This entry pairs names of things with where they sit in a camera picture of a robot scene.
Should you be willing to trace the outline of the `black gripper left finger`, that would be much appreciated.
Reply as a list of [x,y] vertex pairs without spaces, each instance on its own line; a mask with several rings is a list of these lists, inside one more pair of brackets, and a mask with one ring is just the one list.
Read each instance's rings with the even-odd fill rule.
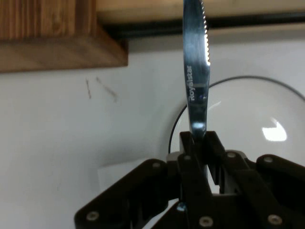
[[78,229],[141,229],[178,199],[184,210],[164,217],[167,228],[217,229],[217,214],[207,179],[208,151],[214,131],[195,143],[180,134],[181,151],[173,161],[148,159],[86,204],[74,216]]

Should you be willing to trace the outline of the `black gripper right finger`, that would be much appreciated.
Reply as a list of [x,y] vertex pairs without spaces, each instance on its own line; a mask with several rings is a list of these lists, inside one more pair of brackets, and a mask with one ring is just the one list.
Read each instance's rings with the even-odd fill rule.
[[259,229],[305,227],[305,168],[265,154],[255,162],[225,150],[216,132],[208,131],[203,153],[221,194],[235,194],[249,226]]

